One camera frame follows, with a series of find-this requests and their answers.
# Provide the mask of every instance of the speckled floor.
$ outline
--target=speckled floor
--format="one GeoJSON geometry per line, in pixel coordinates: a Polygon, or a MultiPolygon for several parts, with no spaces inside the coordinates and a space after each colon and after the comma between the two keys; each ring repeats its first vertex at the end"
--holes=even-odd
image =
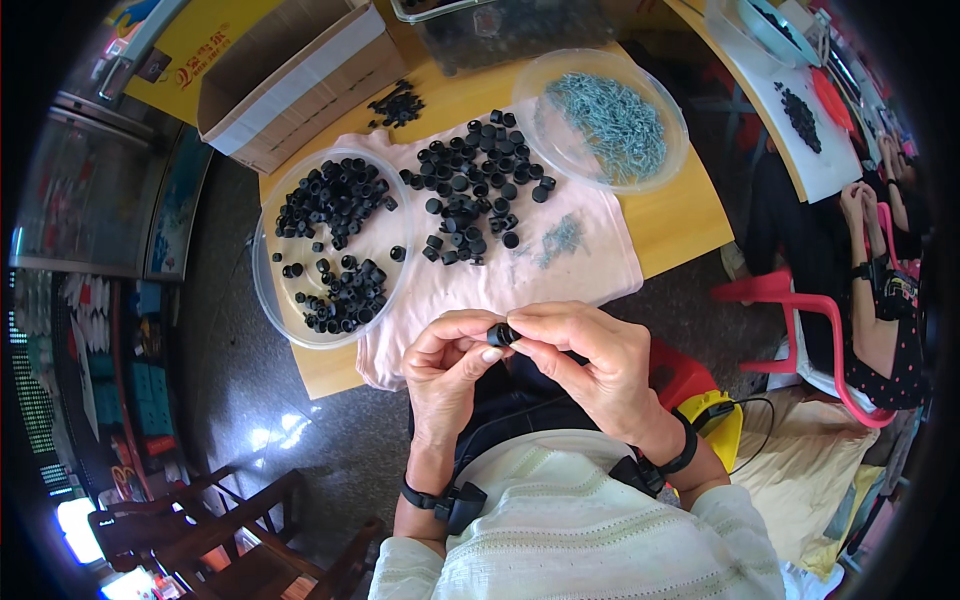
{"type": "MultiPolygon", "coordinates": [[[[733,203],[728,214],[743,214],[742,204],[733,203]]],[[[240,467],[236,485],[244,495],[291,468],[302,470],[308,495],[294,545],[326,567],[368,516],[393,520],[406,461],[407,395],[361,387],[317,401],[307,397],[289,343],[267,321],[253,290],[247,241],[258,216],[256,174],[215,157],[181,288],[180,432],[197,468],[240,467]]],[[[741,373],[738,362],[772,357],[784,326],[776,307],[712,302],[709,288],[725,281],[719,252],[711,252],[648,279],[639,292],[604,309],[646,324],[710,369],[732,396],[743,397],[761,381],[741,373]]]]}

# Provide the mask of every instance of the hand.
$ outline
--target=hand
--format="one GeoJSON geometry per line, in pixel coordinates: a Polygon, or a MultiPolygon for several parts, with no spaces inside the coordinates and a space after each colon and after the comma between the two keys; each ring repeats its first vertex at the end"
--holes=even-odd
{"type": "Polygon", "coordinates": [[[639,447],[655,465],[683,450],[683,426],[660,407],[648,384],[646,327],[582,302],[531,304],[509,312],[507,323],[524,336],[511,348],[559,383],[604,433],[639,447]],[[563,354],[568,349],[589,363],[581,367],[563,354]]]}
{"type": "Polygon", "coordinates": [[[863,223],[863,203],[860,200],[859,183],[844,185],[840,192],[840,208],[847,219],[847,225],[855,228],[863,223]]]}
{"type": "Polygon", "coordinates": [[[866,181],[857,184],[860,188],[860,202],[863,204],[863,216],[869,223],[876,223],[876,192],[866,181]]]}
{"type": "Polygon", "coordinates": [[[503,321],[486,310],[446,312],[403,353],[415,441],[456,443],[473,414],[474,382],[490,365],[514,353],[487,344],[487,329],[503,321]]]}
{"type": "Polygon", "coordinates": [[[880,156],[883,158],[884,164],[890,164],[890,158],[893,156],[893,140],[890,139],[889,135],[881,135],[877,140],[877,145],[880,147],[880,156]]]}

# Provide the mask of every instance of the white sweater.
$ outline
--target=white sweater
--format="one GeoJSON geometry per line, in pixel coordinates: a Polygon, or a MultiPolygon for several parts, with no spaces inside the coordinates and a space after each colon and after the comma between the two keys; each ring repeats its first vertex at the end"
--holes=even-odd
{"type": "Polygon", "coordinates": [[[690,513],[610,478],[629,448],[586,430],[500,444],[458,478],[487,493],[480,517],[446,540],[380,546],[371,599],[783,598],[763,518],[739,486],[690,513]]]}

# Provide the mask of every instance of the wrist strap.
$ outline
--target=wrist strap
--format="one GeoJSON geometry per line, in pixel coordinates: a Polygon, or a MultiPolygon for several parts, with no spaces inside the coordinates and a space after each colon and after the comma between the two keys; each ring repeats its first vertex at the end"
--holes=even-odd
{"type": "Polygon", "coordinates": [[[438,504],[445,504],[449,496],[450,486],[447,485],[441,496],[430,495],[429,493],[417,492],[407,483],[407,471],[403,471],[403,477],[400,478],[400,493],[407,499],[407,502],[413,504],[419,509],[432,511],[438,504]]]}
{"type": "Polygon", "coordinates": [[[850,272],[851,279],[866,279],[870,281],[873,279],[873,265],[869,262],[861,262],[859,265],[853,267],[850,272]]]}
{"type": "Polygon", "coordinates": [[[694,429],[693,425],[690,424],[690,421],[684,417],[684,414],[676,408],[671,409],[670,414],[684,424],[684,433],[686,437],[684,439],[684,451],[680,453],[680,456],[673,459],[666,465],[657,467],[657,470],[664,475],[669,475],[685,469],[686,466],[690,464],[690,461],[693,460],[693,455],[697,453],[697,430],[694,429]]]}

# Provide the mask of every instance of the yellow container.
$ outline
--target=yellow container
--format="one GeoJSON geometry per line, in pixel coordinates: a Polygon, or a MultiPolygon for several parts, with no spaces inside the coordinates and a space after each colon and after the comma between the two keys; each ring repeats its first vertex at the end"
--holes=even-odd
{"type": "MultiPolygon", "coordinates": [[[[694,422],[708,407],[721,402],[733,402],[733,399],[727,396],[726,392],[712,390],[706,394],[701,394],[688,398],[677,409],[690,422],[694,422]]],[[[708,423],[707,434],[701,434],[701,437],[710,444],[716,455],[720,457],[727,473],[733,470],[733,463],[736,461],[736,450],[740,446],[740,432],[743,430],[743,409],[739,404],[734,404],[733,412],[725,417],[716,419],[708,423]]]]}

